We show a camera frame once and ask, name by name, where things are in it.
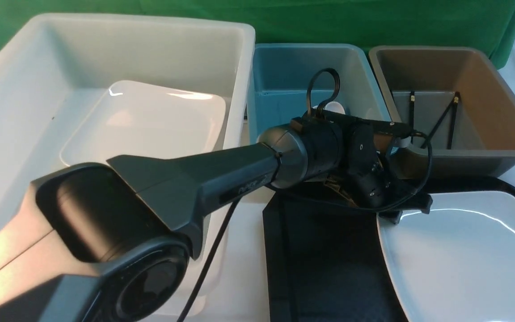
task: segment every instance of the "plastic bin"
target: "plastic bin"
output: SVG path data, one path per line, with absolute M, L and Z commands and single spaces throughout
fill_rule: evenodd
M 249 140 L 266 129 L 288 123 L 307 110 L 309 81 L 323 68 L 341 77 L 337 102 L 347 114 L 390 120 L 384 100 L 363 51 L 346 44 L 265 43 L 256 45 L 248 93 Z M 311 105 L 333 93 L 333 78 L 323 73 L 315 82 Z
M 497 177 L 515 165 L 515 95 L 486 55 L 462 47 L 375 47 L 369 58 L 393 121 L 409 122 L 414 91 L 414 128 L 425 134 L 460 93 L 452 149 L 447 149 L 450 114 L 431 140 L 433 177 Z M 408 177 L 426 169 L 421 144 L 415 139 L 396 155 Z
M 33 18 L 0 51 L 0 229 L 30 181 L 64 167 L 61 148 L 117 81 L 223 97 L 225 119 L 214 149 L 239 146 L 254 45 L 251 26 L 230 22 L 112 14 Z M 208 217 L 206 245 L 226 210 Z M 202 310 L 218 282 L 226 240 L 190 315 Z M 157 314 L 176 320 L 208 250 L 190 263 L 182 285 Z

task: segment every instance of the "white tray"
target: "white tray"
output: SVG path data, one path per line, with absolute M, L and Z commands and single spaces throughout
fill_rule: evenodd
M 378 219 L 388 272 L 410 322 L 515 322 L 515 197 L 433 195 L 429 215 Z
M 227 119 L 217 148 L 240 144 L 255 43 L 249 25 L 186 18 L 43 14 L 0 51 L 0 229 L 27 184 L 64 167 L 61 148 L 108 87 L 120 80 L 224 98 Z M 225 208 L 210 218 L 211 243 Z M 221 243 L 191 314 L 220 276 Z M 200 259 L 157 314 L 178 315 L 200 273 Z

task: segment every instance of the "white table surface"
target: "white table surface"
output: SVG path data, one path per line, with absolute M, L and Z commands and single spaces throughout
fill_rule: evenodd
M 515 93 L 515 53 L 500 70 Z M 242 142 L 248 144 L 247 128 Z M 515 186 L 515 167 L 501 176 Z M 266 188 L 246 196 L 237 206 L 229 224 L 229 239 L 223 272 L 216 289 L 208 296 L 206 308 L 188 322 L 267 322 L 266 255 L 262 211 L 273 193 Z M 147 322 L 166 321 L 160 317 Z

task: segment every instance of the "blue bin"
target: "blue bin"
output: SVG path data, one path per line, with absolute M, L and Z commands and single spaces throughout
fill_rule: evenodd
M 313 75 L 334 68 L 341 76 L 337 102 L 347 114 L 390 121 L 379 86 L 359 47 L 340 43 L 263 43 L 256 45 L 248 91 L 249 139 L 289 123 L 307 110 L 305 93 Z M 323 73 L 311 93 L 316 106 L 333 93 L 333 78 Z

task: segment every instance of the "brown bin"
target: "brown bin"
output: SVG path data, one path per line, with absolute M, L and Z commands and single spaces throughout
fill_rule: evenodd
M 375 47 L 369 53 L 380 91 L 394 122 L 409 123 L 414 91 L 414 128 L 429 134 L 452 102 L 456 108 L 452 148 L 451 113 L 433 136 L 433 177 L 498 177 L 515 165 L 515 95 L 488 57 L 463 47 Z M 421 177 L 427 151 L 418 138 L 395 159 L 408 177 Z

